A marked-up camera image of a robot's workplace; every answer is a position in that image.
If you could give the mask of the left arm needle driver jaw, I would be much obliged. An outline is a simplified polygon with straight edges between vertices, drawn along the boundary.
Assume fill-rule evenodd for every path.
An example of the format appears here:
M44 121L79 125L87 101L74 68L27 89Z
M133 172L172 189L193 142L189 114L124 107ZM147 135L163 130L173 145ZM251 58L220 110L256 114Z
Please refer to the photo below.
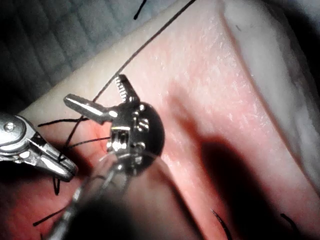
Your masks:
M138 103L140 98L125 74L115 78L115 84L123 103Z
M63 98L63 102L68 108L100 125L104 122L112 122L118 117L117 106L104 107L75 94L68 94Z

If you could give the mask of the left arm needle driver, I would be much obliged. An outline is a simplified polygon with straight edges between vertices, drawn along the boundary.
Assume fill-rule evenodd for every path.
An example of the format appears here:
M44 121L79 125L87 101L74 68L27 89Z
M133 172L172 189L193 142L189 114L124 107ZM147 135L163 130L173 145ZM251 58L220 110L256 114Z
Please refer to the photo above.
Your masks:
M112 121L106 147L124 165L126 173L138 175L162 154L165 130L157 111L146 102L122 103Z

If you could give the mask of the right arm needle driver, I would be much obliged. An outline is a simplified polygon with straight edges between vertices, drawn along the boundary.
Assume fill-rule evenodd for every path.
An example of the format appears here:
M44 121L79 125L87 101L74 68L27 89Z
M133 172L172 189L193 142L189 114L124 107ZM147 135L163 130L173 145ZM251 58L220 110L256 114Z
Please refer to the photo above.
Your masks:
M0 160L24 163L30 156L31 138L36 131L19 115L0 113Z

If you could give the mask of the right arm needle driver jaw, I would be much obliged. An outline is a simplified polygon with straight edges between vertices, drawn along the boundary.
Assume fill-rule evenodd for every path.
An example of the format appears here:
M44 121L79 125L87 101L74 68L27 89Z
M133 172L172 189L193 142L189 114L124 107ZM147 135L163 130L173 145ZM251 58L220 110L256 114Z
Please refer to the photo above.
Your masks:
M30 139L35 151L35 166L51 176L75 176L78 167L59 150L49 144L39 133Z
M73 178L73 162L51 145L30 147L24 162L64 182Z

